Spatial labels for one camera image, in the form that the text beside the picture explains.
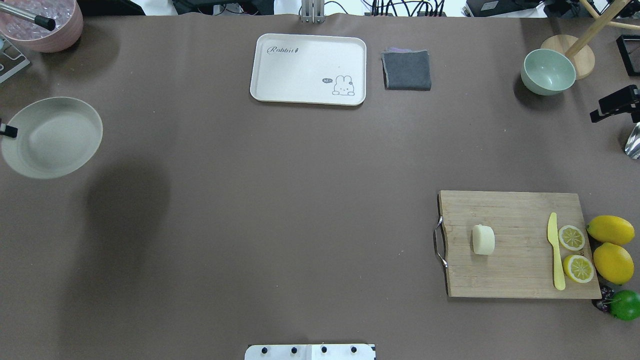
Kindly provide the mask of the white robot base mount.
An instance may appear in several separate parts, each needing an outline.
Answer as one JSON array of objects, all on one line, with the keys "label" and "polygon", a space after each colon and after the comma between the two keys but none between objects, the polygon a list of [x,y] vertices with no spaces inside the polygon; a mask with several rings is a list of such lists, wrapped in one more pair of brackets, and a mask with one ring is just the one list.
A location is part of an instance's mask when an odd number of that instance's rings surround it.
[{"label": "white robot base mount", "polygon": [[245,360],[376,360],[374,344],[254,344],[247,347]]}]

